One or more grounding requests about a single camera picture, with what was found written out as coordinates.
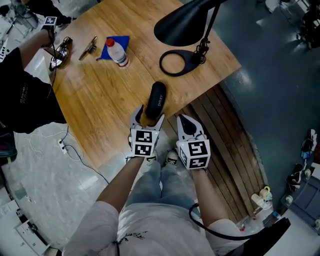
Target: light blue jeans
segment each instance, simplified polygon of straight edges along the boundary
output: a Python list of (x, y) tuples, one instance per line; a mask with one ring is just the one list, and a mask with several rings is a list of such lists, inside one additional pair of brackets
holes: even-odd
[[(195, 201), (188, 194), (185, 184), (177, 174), (176, 167), (167, 164), (161, 170), (160, 163), (155, 161), (136, 182), (125, 207), (137, 203), (160, 203), (189, 210)], [(198, 209), (193, 209), (193, 212), (200, 216)]]

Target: plastic bottle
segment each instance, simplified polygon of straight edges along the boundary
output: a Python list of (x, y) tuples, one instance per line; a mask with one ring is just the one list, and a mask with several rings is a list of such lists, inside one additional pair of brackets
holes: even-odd
[(113, 59), (113, 61), (119, 66), (120, 69), (126, 69), (130, 65), (130, 61), (126, 55), (123, 47), (115, 42), (112, 38), (108, 38), (105, 41), (106, 46), (108, 47), (108, 54)]

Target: white marker cube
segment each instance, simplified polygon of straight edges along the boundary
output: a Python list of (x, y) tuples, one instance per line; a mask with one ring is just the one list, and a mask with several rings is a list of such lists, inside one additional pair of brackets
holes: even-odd
[(210, 159), (209, 140), (178, 141), (178, 154), (187, 170), (206, 168)]
[(154, 153), (159, 132), (156, 130), (131, 129), (131, 147), (135, 157), (150, 157)]

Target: white cable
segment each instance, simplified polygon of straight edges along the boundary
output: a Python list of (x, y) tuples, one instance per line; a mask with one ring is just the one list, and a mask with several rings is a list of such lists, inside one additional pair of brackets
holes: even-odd
[[(36, 149), (34, 148), (34, 146), (32, 145), (32, 142), (31, 142), (32, 137), (33, 137), (33, 136), (39, 136), (39, 137), (43, 137), (43, 138), (49, 138), (49, 137), (53, 137), (53, 136), (56, 136), (56, 135), (58, 135), (58, 134), (66, 133), (66, 132), (67, 132), (66, 130), (62, 130), (62, 131), (60, 131), (60, 132), (58, 132), (58, 133), (56, 133), (56, 134), (49, 135), (49, 136), (44, 136), (44, 135), (42, 135), (42, 134), (36, 134), (36, 133), (34, 133), (34, 134), (31, 135), (30, 138), (25, 138), (25, 137), (23, 137), (23, 138), (30, 143), (30, 146), (31, 146), (32, 150), (35, 152), (35, 156), (36, 156), (39, 160), (43, 160), (43, 159), (45, 159), (45, 155), (44, 155), (44, 153), (43, 153), (41, 150), (36, 150)], [(75, 138), (70, 132), (67, 132), (67, 133), (68, 133), (74, 140), (76, 140), (76, 138)], [(84, 157), (84, 152), (83, 152), (83, 151), (81, 151), (81, 152), (82, 152), (82, 154), (81, 154), (81, 160), (82, 160), (83, 157)], [(71, 156), (69, 155), (68, 151), (67, 151), (66, 154), (67, 154), (68, 157), (71, 158), (72, 160), (74, 160), (74, 161), (80, 161), (80, 159), (74, 159), (73, 157), (71, 157)]]

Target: blue cloth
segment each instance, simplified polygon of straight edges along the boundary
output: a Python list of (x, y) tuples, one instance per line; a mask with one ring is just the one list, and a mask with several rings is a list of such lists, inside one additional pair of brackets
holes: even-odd
[[(115, 42), (117, 42), (118, 44), (120, 44), (122, 46), (122, 48), (124, 49), (124, 51), (127, 51), (127, 47), (129, 44), (129, 39), (130, 37), (128, 35), (121, 35), (121, 36), (108, 36), (106, 39), (108, 38), (113, 38), (113, 40)], [(108, 53), (108, 47), (106, 46), (106, 44), (104, 44), (102, 53), (101, 53), (101, 57), (97, 58), (96, 61), (98, 60), (111, 60), (111, 57), (109, 56)]]
[[(195, 201), (188, 194), (188, 190), (177, 174), (176, 168), (167, 164), (161, 170), (160, 163), (155, 161), (150, 169), (135, 183), (125, 207), (137, 203), (160, 203), (189, 210)], [(200, 217), (198, 209), (193, 209), (193, 212)]]

